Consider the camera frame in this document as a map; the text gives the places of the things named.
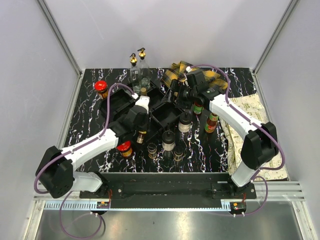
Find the yellow label bottle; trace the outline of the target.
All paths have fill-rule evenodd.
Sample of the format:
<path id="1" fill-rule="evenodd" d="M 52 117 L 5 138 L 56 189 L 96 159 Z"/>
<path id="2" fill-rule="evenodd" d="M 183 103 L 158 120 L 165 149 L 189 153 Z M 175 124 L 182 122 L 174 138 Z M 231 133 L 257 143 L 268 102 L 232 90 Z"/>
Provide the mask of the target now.
<path id="1" fill-rule="evenodd" d="M 141 94 L 142 96 L 147 96 L 147 89 L 146 89 L 145 87 L 142 87 L 142 88 L 140 89 L 140 94 Z"/>

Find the black compartment organizer tray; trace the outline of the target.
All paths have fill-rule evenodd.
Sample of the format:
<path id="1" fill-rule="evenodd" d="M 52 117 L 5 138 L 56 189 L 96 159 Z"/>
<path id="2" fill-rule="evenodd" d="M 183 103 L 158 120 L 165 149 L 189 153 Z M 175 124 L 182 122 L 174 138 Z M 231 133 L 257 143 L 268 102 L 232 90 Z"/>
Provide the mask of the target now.
<path id="1" fill-rule="evenodd" d="M 134 99 L 128 90 L 120 87 L 110 99 L 100 102 L 100 115 L 106 118 L 109 114 L 107 128 L 115 133 L 118 146 L 130 142 L 139 150 L 178 123 L 183 111 L 164 102 L 164 96 L 157 86 L 152 86 L 146 96 Z"/>

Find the clear oil bottle gold spout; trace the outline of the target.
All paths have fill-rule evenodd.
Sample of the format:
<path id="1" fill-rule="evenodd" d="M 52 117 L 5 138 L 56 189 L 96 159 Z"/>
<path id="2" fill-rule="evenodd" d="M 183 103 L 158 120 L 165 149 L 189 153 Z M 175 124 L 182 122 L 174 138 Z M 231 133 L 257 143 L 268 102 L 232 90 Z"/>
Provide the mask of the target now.
<path id="1" fill-rule="evenodd" d="M 146 88 L 147 90 L 151 87 L 151 77 L 150 77 L 150 67 L 146 62 L 146 53 L 145 48 L 142 47 L 138 49 L 139 53 L 139 70 L 140 70 L 140 79 L 141 79 L 141 87 Z"/>

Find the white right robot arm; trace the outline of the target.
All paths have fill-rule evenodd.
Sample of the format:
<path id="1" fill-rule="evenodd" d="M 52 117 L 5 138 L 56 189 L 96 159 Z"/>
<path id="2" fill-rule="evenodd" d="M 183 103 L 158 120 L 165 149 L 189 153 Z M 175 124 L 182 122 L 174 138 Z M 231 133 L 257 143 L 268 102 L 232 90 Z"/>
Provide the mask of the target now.
<path id="1" fill-rule="evenodd" d="M 242 138 L 242 162 L 231 174 L 232 182 L 227 185 L 228 195 L 239 198 L 258 170 L 279 153 L 276 126 L 271 122 L 262 123 L 244 112 L 229 100 L 228 91 L 222 84 L 206 80 L 200 69 L 189 69 L 184 80 L 173 79 L 167 86 L 168 102 L 185 110 L 193 103 L 201 104 L 226 121 Z"/>

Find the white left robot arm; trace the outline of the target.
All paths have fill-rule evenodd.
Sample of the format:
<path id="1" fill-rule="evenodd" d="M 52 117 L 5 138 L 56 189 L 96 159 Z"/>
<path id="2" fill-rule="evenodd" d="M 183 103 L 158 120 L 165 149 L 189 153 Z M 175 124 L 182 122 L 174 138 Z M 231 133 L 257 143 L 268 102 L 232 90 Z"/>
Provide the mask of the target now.
<path id="1" fill-rule="evenodd" d="M 149 119 L 147 106 L 134 105 L 109 127 L 75 145 L 64 149 L 49 147 L 35 172 L 34 190 L 60 198 L 71 191 L 92 193 L 103 198 L 108 181 L 98 172 L 78 172 L 77 168 L 95 156 L 130 141 Z"/>

